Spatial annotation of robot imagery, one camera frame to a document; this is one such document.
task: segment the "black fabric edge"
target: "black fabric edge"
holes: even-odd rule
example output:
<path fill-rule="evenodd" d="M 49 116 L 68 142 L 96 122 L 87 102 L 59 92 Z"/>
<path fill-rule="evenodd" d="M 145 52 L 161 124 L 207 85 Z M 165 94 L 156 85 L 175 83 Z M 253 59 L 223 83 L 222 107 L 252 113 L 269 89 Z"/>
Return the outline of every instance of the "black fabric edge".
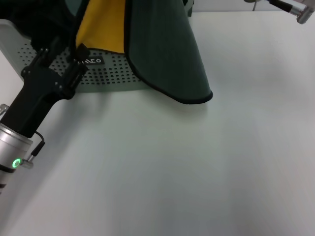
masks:
<path fill-rule="evenodd" d="M 90 0 L 82 0 L 81 5 L 78 9 L 78 12 L 75 16 L 74 25 L 73 25 L 73 32 L 70 37 L 69 49 L 70 49 L 70 56 L 74 56 L 74 52 L 76 50 L 76 38 L 83 21 L 86 9 L 90 3 Z"/>
<path fill-rule="evenodd" d="M 140 80 L 142 80 L 146 85 L 150 86 L 151 88 L 165 94 L 166 96 L 180 102 L 183 104 L 187 104 L 187 105 L 193 105 L 193 104 L 202 104 L 202 103 L 206 103 L 208 101 L 210 101 L 213 98 L 213 93 L 210 90 L 210 94 L 204 98 L 200 98 L 200 99 L 190 99 L 190 100 L 186 100 L 186 99 L 181 99 L 181 98 L 177 98 L 174 97 L 172 95 L 170 95 L 169 93 L 163 91 L 162 89 L 158 88 L 155 85 L 152 85 L 151 83 L 149 83 L 148 81 L 146 81 L 137 71 L 137 69 L 135 68 L 135 66 L 133 65 L 132 61 L 130 60 L 129 57 L 129 45 L 130 45 L 130 29 L 131 29 L 131 18 L 132 18 L 132 0 L 126 0 L 126 5 L 125 5 L 125 23 L 124 23 L 124 51 L 125 51 L 125 56 L 126 59 L 129 63 L 129 66 L 131 68 L 131 70 L 133 71 L 134 75 L 137 76 Z"/>
<path fill-rule="evenodd" d="M 8 168 L 8 167 L 3 166 L 3 165 L 0 164 L 0 171 L 12 174 L 12 173 L 15 172 L 15 169 L 11 169 L 11 168 Z"/>

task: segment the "white tabletop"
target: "white tabletop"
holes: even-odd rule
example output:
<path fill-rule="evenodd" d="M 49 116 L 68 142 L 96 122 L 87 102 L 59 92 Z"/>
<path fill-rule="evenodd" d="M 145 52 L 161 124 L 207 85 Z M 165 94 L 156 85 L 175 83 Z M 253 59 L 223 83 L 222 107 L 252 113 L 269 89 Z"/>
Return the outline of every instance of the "white tabletop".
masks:
<path fill-rule="evenodd" d="M 214 98 L 78 94 L 0 197 L 1 236 L 313 236 L 315 17 L 195 13 Z M 0 55 L 0 102 L 22 82 Z"/>

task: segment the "ventilation holes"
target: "ventilation holes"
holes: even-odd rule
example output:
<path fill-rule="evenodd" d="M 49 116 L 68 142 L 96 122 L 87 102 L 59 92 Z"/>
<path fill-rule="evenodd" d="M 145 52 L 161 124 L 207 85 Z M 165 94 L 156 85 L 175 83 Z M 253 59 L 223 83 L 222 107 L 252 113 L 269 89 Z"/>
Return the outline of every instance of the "ventilation holes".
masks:
<path fill-rule="evenodd" d="M 23 47 L 17 52 L 20 62 L 26 66 L 36 56 L 36 51 L 32 49 L 30 43 L 25 43 Z M 110 52 L 101 52 L 92 50 L 92 56 L 102 56 L 105 65 L 90 65 L 89 71 L 83 77 L 79 86 L 120 86 L 126 83 L 140 83 L 133 73 L 124 55 L 117 55 Z M 69 66 L 67 57 L 69 50 L 66 49 L 61 55 L 53 61 L 50 68 L 56 71 L 59 75 L 63 75 Z"/>

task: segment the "black bracket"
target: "black bracket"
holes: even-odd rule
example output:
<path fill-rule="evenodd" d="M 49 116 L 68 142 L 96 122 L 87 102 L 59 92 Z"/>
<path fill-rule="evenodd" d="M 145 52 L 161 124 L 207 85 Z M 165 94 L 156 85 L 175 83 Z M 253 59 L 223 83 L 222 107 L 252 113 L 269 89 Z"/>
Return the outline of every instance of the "black bracket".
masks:
<path fill-rule="evenodd" d="M 65 47 L 55 38 L 50 48 L 41 49 L 21 76 L 24 86 L 3 116 L 1 123 L 13 131 L 31 138 L 53 105 L 63 99 L 70 100 L 88 68 L 84 61 L 89 50 L 81 44 L 63 76 L 49 66 Z"/>

